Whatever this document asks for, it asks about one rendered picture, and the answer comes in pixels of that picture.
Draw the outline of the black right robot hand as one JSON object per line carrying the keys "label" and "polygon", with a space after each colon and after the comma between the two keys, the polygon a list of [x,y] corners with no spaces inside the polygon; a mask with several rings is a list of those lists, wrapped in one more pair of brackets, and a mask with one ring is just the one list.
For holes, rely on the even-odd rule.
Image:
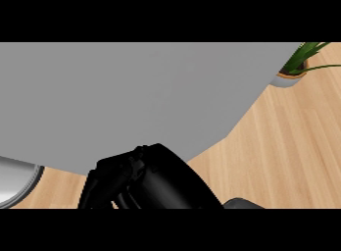
{"label": "black right robot hand", "polygon": [[213,209],[219,201],[206,181],[157,143],[104,158],[89,172],[80,209]]}

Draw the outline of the potted green plant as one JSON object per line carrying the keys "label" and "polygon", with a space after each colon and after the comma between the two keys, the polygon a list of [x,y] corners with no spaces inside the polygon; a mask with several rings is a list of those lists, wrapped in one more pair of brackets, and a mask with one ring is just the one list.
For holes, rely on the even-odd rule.
{"label": "potted green plant", "polygon": [[293,87],[309,72],[327,68],[341,68],[341,64],[321,65],[315,67],[309,65],[309,59],[320,53],[327,45],[330,45],[330,42],[302,43],[271,81],[272,86],[280,88]]}

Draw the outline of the grey cabinet door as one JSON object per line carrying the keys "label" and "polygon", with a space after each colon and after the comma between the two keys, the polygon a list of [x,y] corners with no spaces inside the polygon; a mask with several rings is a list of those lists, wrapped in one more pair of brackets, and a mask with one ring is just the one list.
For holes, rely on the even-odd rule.
{"label": "grey cabinet door", "polygon": [[230,135],[298,47],[0,43],[0,156],[80,175],[139,145],[191,160]]}

